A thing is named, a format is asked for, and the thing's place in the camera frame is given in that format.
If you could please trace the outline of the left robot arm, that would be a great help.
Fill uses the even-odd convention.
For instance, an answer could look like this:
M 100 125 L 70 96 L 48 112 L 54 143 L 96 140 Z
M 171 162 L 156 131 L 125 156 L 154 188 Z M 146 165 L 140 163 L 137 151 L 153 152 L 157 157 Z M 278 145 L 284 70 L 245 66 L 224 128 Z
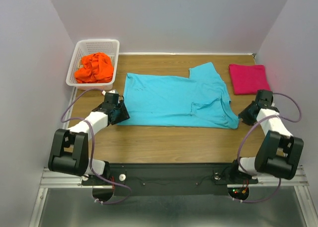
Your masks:
M 94 144 L 94 135 L 102 129 L 130 118 L 124 97 L 115 90 L 103 91 L 104 101 L 94 108 L 86 118 L 68 129 L 54 133 L 48 168 L 75 176 L 89 176 L 99 184 L 110 180 L 109 163 L 92 158 L 88 150 L 89 141 Z

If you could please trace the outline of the cyan blue t-shirt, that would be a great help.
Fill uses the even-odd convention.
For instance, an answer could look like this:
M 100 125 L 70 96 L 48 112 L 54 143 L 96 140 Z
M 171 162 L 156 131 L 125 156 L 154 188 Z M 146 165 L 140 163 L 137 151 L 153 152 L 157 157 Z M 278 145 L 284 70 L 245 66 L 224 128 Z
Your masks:
M 237 129 L 225 82 L 209 62 L 189 69 L 189 77 L 128 73 L 124 102 L 130 118 L 121 126 Z

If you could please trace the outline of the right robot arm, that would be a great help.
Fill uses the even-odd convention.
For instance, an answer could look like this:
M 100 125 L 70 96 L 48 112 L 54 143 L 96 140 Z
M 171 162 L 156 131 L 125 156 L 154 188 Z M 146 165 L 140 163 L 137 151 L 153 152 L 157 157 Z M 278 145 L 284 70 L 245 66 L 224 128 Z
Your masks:
M 245 178 L 257 177 L 261 174 L 291 180 L 296 174 L 304 141 L 289 132 L 282 121 L 298 123 L 302 118 L 302 112 L 293 98 L 278 93 L 290 99 L 299 112 L 296 120 L 280 115 L 278 108 L 274 105 L 274 94 L 268 90 L 258 90 L 255 100 L 238 115 L 244 124 L 251 126 L 251 129 L 241 142 L 237 158 L 229 169 L 229 178 L 233 182 L 241 182 Z M 240 153 L 245 141 L 258 126 L 264 132 L 264 140 L 256 156 L 241 157 Z

